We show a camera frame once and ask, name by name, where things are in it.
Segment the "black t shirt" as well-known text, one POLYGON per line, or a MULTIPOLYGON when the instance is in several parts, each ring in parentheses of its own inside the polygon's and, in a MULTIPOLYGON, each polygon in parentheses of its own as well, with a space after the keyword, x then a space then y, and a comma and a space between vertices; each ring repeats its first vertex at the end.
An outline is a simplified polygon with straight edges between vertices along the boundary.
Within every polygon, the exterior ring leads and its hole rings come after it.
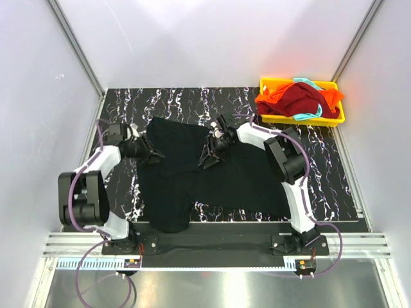
POLYGON ((289 218, 290 209, 281 182, 271 172, 266 153, 249 144, 235 144, 223 161, 199 166, 204 126, 154 117, 146 135, 164 158, 137 168, 143 216, 163 232, 177 233, 189 226, 196 202, 212 207, 289 218))

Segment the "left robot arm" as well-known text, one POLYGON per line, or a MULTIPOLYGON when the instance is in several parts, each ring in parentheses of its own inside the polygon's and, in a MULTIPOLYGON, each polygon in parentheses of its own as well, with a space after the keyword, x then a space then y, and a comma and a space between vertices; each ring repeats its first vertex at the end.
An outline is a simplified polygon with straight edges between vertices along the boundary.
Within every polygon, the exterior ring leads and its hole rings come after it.
POLYGON ((159 163, 164 155, 134 123, 112 123, 105 137, 100 125, 96 128, 99 145, 94 153, 80 167, 58 177, 60 222, 79 232, 98 233, 103 245, 117 252, 141 253, 143 244, 134 226, 110 209, 105 179, 124 159, 143 166, 159 163))

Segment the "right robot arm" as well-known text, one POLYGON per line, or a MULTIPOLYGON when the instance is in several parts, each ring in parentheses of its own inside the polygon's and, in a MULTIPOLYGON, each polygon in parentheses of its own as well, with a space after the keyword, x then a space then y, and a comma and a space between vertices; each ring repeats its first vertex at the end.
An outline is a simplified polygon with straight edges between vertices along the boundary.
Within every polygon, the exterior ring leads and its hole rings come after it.
POLYGON ((223 154, 237 143, 250 144, 265 151, 268 165, 281 182, 290 208, 292 234, 286 240, 289 248, 283 254, 306 254, 320 239, 308 194, 310 162, 293 129, 273 130, 254 122, 256 116, 219 115, 211 123, 198 165, 207 169, 223 160, 223 154))

